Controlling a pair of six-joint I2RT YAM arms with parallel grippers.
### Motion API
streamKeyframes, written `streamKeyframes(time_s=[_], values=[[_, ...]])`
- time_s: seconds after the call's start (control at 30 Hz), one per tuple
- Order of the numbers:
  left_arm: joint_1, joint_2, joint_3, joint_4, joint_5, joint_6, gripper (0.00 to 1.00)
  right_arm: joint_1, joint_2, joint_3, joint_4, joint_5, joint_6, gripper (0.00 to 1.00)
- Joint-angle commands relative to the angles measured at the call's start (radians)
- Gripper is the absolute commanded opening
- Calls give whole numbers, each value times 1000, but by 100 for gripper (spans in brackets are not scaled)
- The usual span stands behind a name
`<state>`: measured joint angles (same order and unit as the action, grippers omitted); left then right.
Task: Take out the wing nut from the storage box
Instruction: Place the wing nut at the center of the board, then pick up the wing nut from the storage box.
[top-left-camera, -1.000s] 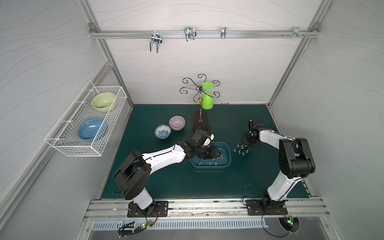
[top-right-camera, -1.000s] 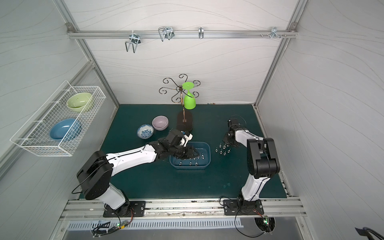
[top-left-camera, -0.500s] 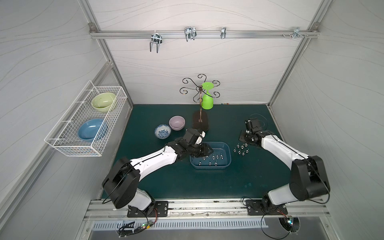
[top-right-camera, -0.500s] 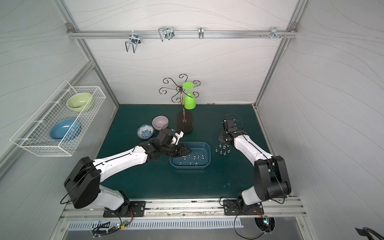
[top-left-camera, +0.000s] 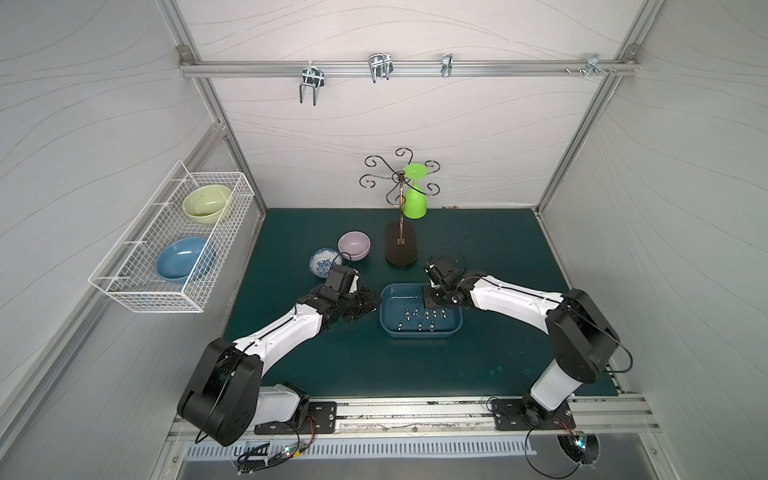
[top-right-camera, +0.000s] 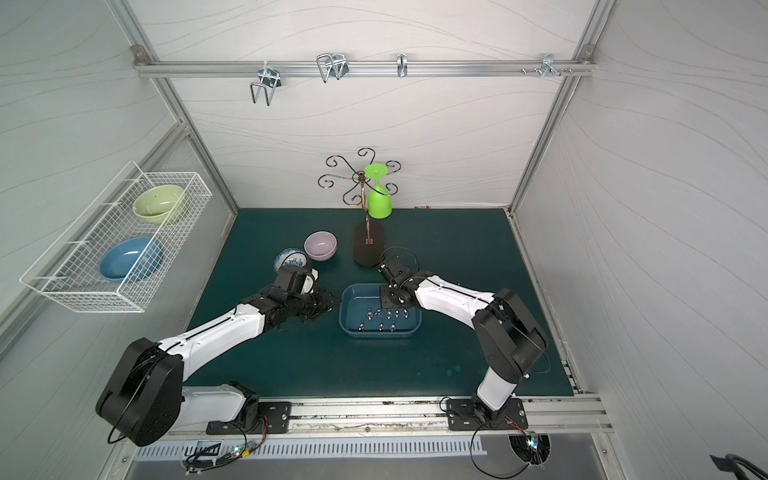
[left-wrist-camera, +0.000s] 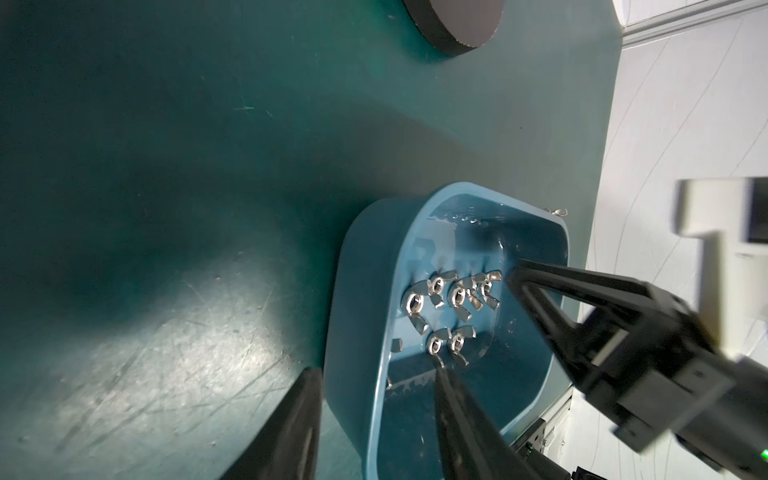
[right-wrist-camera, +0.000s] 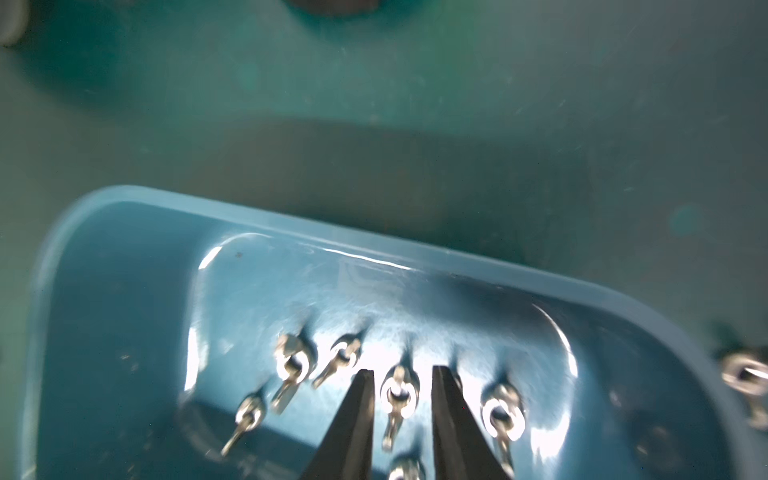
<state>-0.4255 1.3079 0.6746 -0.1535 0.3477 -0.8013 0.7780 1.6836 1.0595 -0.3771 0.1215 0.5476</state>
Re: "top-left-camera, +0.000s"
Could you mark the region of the blue plastic storage box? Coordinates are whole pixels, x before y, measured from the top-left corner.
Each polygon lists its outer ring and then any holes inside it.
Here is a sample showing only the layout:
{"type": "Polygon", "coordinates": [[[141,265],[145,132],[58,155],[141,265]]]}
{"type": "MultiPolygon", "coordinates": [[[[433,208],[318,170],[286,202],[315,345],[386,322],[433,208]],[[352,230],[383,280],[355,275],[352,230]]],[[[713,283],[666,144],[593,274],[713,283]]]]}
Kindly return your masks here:
{"type": "Polygon", "coordinates": [[[427,284],[393,283],[380,294],[379,323],[395,339],[444,339],[463,326],[460,309],[426,307],[427,284]]]}

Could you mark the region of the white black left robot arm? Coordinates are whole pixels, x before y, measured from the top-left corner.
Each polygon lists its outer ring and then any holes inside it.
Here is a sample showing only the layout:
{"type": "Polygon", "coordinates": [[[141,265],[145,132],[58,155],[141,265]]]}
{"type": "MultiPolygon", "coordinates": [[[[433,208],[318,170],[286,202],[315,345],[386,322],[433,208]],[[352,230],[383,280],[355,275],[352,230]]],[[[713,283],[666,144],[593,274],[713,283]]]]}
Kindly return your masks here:
{"type": "Polygon", "coordinates": [[[299,409],[299,390],[263,387],[265,374],[335,321],[353,322],[380,304],[380,297],[366,287],[353,293],[318,287],[262,329],[234,341],[211,341],[182,393],[177,414],[222,446],[233,444],[254,422],[290,420],[299,409]]]}

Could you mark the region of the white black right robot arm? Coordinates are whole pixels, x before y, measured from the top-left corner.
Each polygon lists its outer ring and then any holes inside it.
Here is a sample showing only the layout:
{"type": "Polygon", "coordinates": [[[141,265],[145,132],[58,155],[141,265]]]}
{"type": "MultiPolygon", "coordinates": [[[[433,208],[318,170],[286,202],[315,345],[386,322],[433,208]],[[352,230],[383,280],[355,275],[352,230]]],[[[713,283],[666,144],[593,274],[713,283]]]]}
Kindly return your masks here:
{"type": "Polygon", "coordinates": [[[553,360],[524,397],[528,416],[553,414],[580,386],[594,383],[615,351],[624,345],[606,317],[583,290],[561,294],[510,284],[490,274],[451,269],[427,271],[425,305],[473,307],[511,317],[545,333],[553,360]]]}

